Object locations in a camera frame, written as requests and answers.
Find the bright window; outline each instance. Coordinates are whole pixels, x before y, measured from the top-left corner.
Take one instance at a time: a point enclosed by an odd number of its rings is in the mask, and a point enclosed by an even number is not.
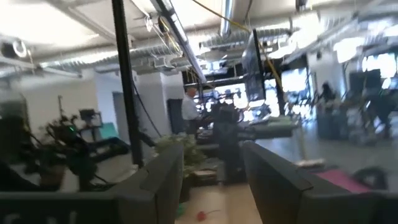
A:
[[[397,73],[397,60],[394,54],[371,55],[363,58],[362,71],[380,69],[381,78],[391,78]]]

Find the yellow cable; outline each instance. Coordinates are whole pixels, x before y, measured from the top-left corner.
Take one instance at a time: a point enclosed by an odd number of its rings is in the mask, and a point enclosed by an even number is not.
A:
[[[228,19],[228,18],[225,17],[225,16],[222,16],[221,14],[219,14],[219,13],[217,13],[217,12],[211,10],[209,7],[203,5],[202,3],[200,3],[200,2],[198,2],[198,1],[196,1],[196,0],[192,0],[192,1],[195,2],[196,4],[198,4],[199,6],[201,6],[202,8],[206,9],[207,11],[213,13],[214,15],[216,15],[216,16],[218,16],[218,17],[220,17],[220,18],[225,19],[225,20],[228,21],[230,24],[232,24],[232,25],[234,25],[234,26],[236,26],[236,27],[238,27],[238,28],[240,28],[240,29],[242,29],[242,30],[245,30],[245,31],[248,32],[248,33],[251,32],[250,29],[248,29],[247,27],[244,27],[244,26],[242,26],[241,24],[239,24],[239,23],[237,23],[237,22],[234,22],[234,21]],[[262,53],[263,53],[264,56],[266,57],[266,61],[267,61],[267,63],[268,63],[268,66],[270,66],[270,68],[271,68],[272,75],[273,75],[274,78],[275,78],[276,84],[279,86],[280,89],[283,90],[283,88],[282,88],[282,82],[281,82],[281,80],[280,80],[280,76],[279,76],[278,73],[276,72],[276,69],[275,69],[274,65],[272,64],[272,62],[269,60],[269,58],[268,58],[268,56],[267,56],[267,54],[266,54],[265,48],[262,46],[262,44],[261,44],[260,42],[259,42],[259,46],[260,46],[260,48],[261,48],[261,50],[262,50]],[[285,91],[282,91],[282,92],[283,92],[284,100],[286,101]]]
[[[166,32],[167,37],[169,38],[169,41],[171,41],[173,47],[175,50],[177,50],[178,52],[181,51],[180,47],[177,45],[177,43],[175,43],[175,41],[171,38],[170,34],[169,34],[169,28],[167,27],[166,23],[163,21],[163,18],[160,17],[160,21],[162,22],[163,26],[166,27],[166,29],[168,30]]]

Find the computer monitor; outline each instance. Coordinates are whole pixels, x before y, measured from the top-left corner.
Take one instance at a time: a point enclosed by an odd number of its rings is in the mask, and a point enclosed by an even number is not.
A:
[[[351,72],[349,74],[349,88],[355,95],[361,95],[363,88],[368,90],[381,90],[382,81],[380,69],[366,72]]]
[[[251,32],[248,44],[242,55],[242,66],[245,73],[244,83],[248,101],[265,100],[264,67],[261,62],[259,39],[255,29]]]

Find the pink mat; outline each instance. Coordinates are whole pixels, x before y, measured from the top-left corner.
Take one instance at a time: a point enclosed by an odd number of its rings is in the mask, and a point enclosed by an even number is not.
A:
[[[363,193],[371,190],[369,187],[366,187],[358,183],[357,181],[353,180],[350,176],[345,174],[343,171],[338,169],[316,173],[315,175],[321,177],[324,180],[331,182],[332,184],[335,184],[339,187],[349,190],[352,193]]]

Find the wooden floor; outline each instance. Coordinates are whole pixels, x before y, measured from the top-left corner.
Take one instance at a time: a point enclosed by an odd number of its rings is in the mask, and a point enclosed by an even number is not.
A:
[[[196,215],[200,211],[211,212],[206,220],[200,222],[202,224],[262,223],[247,184],[194,188],[185,208],[176,224],[199,223]]]

